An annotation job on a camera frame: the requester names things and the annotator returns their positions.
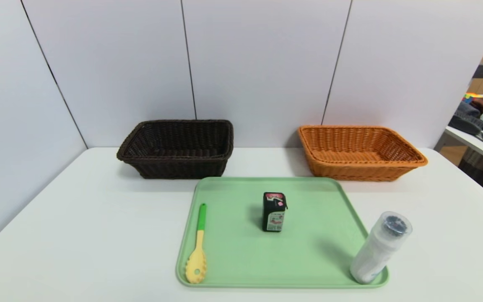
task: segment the white table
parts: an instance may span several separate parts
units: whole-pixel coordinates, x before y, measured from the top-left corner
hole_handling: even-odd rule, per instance
[[[458,130],[450,126],[447,126],[445,128],[444,133],[452,136],[453,138],[457,139],[458,141],[465,144],[469,148],[483,155],[483,141],[477,139],[471,134],[465,133],[461,130]]]
[[[196,180],[144,180],[83,153],[0,233],[0,302],[483,301],[483,188],[431,149],[390,183],[341,182],[366,227],[414,231],[371,290],[193,289],[174,273]],[[309,176],[301,149],[237,148],[224,176]]]

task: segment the white wall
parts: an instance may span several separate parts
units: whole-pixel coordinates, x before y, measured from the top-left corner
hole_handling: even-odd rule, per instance
[[[350,0],[183,0],[199,119],[237,147],[299,143],[320,124]]]
[[[23,0],[89,147],[144,120],[194,119],[180,0]]]
[[[433,147],[483,56],[483,1],[354,0],[324,124]]]
[[[84,150],[21,3],[0,0],[0,230]]]

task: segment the wicker basket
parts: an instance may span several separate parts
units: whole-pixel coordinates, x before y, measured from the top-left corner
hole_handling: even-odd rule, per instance
[[[428,160],[395,131],[377,126],[302,126],[299,137],[314,176],[392,181]]]
[[[221,176],[233,141],[234,129],[227,120],[155,120],[137,125],[117,158],[143,178]]]

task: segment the clear bottle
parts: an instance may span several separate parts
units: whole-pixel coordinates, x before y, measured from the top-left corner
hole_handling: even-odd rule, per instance
[[[351,275],[358,283],[372,282],[412,231],[411,223],[404,216],[395,212],[381,214],[351,262]]]

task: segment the spoon head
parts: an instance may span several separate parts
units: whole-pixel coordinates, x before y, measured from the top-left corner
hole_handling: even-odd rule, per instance
[[[206,275],[206,256],[202,249],[195,249],[186,264],[186,278],[190,283],[201,283]]]

